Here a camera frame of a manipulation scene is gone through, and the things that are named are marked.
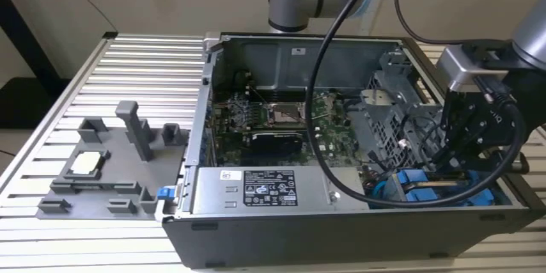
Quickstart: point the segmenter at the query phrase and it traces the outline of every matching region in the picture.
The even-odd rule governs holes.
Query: aluminum extrusion table
[[[79,141],[85,116],[115,117],[120,100],[139,102],[151,127],[189,129],[201,73],[201,37],[117,35],[103,39],[64,94],[0,176],[0,269],[15,272],[189,272],[155,221],[64,221],[33,218],[41,196]],[[419,45],[432,63],[443,50]],[[546,202],[546,132],[523,152],[530,186]],[[546,272],[546,219],[495,235],[459,258],[246,268],[248,272]]]

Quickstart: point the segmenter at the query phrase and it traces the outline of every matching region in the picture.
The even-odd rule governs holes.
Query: blue tab
[[[157,199],[164,199],[167,201],[173,200],[175,189],[163,187],[157,190]]]

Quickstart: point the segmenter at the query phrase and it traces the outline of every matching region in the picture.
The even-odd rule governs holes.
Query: white wall
[[[0,88],[13,77],[33,76],[25,61],[19,55],[17,49],[0,29]]]
[[[535,0],[400,0],[415,31],[434,38],[507,38]],[[80,68],[109,25],[85,0],[13,0],[60,75]],[[266,0],[93,0],[120,32],[201,35],[205,31],[267,32]],[[315,20],[310,32],[322,33],[331,20]],[[360,20],[348,20],[342,34],[359,34]],[[371,35],[406,35],[383,0]],[[0,57],[7,76],[29,75],[20,56],[0,34]]]
[[[119,32],[203,35],[205,31],[267,32],[267,0],[92,0]],[[108,23],[85,0],[13,0],[60,74],[73,75]],[[310,23],[320,33],[331,20]],[[356,33],[359,20],[342,33]]]
[[[400,0],[412,30],[426,38],[509,38],[537,0]],[[372,35],[406,35],[394,1],[383,0]]]

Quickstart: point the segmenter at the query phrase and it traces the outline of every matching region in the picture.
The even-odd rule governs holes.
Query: power supply label
[[[298,206],[294,171],[244,171],[247,206]]]

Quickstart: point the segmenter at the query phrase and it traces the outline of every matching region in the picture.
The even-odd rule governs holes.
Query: white component
[[[398,145],[400,145],[402,148],[410,147],[410,142],[406,139],[402,139],[398,141]]]
[[[294,56],[304,56],[306,49],[304,48],[292,48],[292,55]]]
[[[99,164],[99,152],[83,152],[77,155],[72,166],[69,167],[73,174],[89,174]]]
[[[242,171],[232,171],[223,169],[220,171],[220,180],[240,180],[242,179]]]

